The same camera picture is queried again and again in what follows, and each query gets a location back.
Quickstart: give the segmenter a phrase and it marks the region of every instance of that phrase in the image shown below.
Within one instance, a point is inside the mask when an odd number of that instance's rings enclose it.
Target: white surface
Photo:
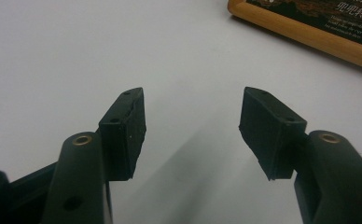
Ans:
[[[134,179],[111,184],[115,223],[301,223],[293,180],[267,181],[238,131],[244,86],[362,155],[362,69],[226,5],[0,1],[0,170],[13,181],[56,161],[141,86],[146,141]]]

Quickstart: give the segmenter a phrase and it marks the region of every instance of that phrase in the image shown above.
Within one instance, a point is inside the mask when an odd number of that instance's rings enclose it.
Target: wooden plaque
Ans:
[[[362,0],[229,0],[228,10],[362,66]]]

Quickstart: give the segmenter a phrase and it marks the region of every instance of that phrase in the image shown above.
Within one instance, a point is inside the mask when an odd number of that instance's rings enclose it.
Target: wooden frame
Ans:
[[[362,66],[362,44],[254,6],[244,0],[229,0],[228,10],[236,17]]]

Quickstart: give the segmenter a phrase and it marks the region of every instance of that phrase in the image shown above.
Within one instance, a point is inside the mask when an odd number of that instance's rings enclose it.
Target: circular hole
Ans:
[[[83,204],[83,200],[81,197],[73,196],[71,198],[68,198],[64,202],[63,208],[66,211],[74,211],[74,210],[78,209],[78,207],[82,204]]]
[[[110,120],[112,123],[119,123],[119,119],[111,119]]]
[[[286,120],[288,120],[288,121],[295,121],[295,119],[294,118],[291,118],[291,117],[288,117],[288,118],[285,118]]]
[[[321,134],[320,138],[328,143],[333,143],[333,144],[337,144],[341,141],[341,139],[329,133]]]
[[[82,135],[73,140],[75,146],[83,146],[91,142],[91,137],[88,135]]]

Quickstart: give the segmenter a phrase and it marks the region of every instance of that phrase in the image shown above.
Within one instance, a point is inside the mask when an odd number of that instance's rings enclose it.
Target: brass insert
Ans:
[[[321,140],[328,142],[328,143],[332,143],[332,144],[338,144],[341,139],[339,139],[339,137],[331,134],[331,133],[322,133],[319,135]]]
[[[83,146],[91,142],[92,138],[89,135],[80,135],[73,140],[74,146]]]

